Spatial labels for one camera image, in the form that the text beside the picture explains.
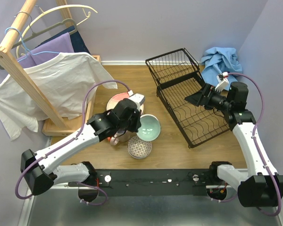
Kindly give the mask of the pink mug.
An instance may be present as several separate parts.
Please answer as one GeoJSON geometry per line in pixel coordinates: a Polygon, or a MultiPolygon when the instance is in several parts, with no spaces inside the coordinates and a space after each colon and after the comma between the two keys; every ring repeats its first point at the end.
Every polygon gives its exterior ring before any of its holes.
{"type": "Polygon", "coordinates": [[[117,145],[119,142],[127,142],[130,139],[130,134],[128,131],[119,130],[114,136],[109,140],[111,145],[117,145]]]}

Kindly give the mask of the pink white plate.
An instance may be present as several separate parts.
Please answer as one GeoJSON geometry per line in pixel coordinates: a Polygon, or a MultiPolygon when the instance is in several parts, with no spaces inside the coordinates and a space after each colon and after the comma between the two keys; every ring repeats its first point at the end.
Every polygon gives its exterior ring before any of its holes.
{"type": "MultiPolygon", "coordinates": [[[[114,95],[107,103],[106,105],[106,110],[110,110],[113,109],[118,102],[120,102],[121,100],[125,99],[125,98],[129,98],[129,95],[127,92],[124,93],[119,93],[114,95]]],[[[137,104],[137,109],[142,113],[143,112],[143,105],[139,106],[139,104],[137,104]]]]}

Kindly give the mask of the teal bowl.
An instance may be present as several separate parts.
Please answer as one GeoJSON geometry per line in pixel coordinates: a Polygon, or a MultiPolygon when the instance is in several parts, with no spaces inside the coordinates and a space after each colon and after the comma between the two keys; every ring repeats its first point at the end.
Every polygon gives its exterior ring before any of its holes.
{"type": "Polygon", "coordinates": [[[140,117],[141,126],[136,135],[143,141],[151,142],[158,138],[161,132],[161,125],[158,119],[151,114],[140,117]]]}

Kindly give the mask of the white patterned bowl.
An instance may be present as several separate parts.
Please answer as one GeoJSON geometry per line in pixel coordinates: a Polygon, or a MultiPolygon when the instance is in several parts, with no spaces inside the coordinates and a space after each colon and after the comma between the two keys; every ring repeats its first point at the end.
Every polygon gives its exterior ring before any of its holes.
{"type": "Polygon", "coordinates": [[[131,137],[127,144],[129,154],[151,153],[152,143],[141,140],[138,136],[131,137]]]}

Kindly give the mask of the plain white bowl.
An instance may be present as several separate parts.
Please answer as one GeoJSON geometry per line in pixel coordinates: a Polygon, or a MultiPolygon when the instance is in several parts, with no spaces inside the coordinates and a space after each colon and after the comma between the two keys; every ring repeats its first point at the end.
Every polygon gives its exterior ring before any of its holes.
{"type": "Polygon", "coordinates": [[[146,154],[131,154],[130,155],[135,159],[144,159],[149,156],[149,153],[146,154]]]}

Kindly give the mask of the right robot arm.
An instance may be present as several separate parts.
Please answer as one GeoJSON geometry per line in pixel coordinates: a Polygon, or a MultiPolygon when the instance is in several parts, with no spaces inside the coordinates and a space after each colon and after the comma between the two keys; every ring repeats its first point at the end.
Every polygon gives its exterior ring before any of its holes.
{"type": "Polygon", "coordinates": [[[240,173],[229,163],[220,163],[208,172],[210,183],[229,184],[238,195],[243,207],[278,207],[282,205],[283,175],[270,162],[258,135],[256,120],[246,109],[248,86],[233,82],[227,96],[206,83],[198,92],[185,97],[194,106],[219,110],[239,142],[247,163],[248,175],[240,173]]]}

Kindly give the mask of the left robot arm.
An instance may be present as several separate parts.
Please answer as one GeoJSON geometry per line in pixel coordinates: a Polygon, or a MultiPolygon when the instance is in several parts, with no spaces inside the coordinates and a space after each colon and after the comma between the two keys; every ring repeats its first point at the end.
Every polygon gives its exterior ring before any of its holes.
{"type": "Polygon", "coordinates": [[[26,181],[32,195],[40,195],[60,183],[92,185],[95,174],[90,163],[70,166],[62,166],[62,163],[120,130],[137,132],[141,127],[140,106],[144,101],[143,95],[132,95],[119,101],[113,109],[93,115],[80,129],[54,145],[35,153],[30,149],[24,151],[21,155],[21,178],[26,181]]]}

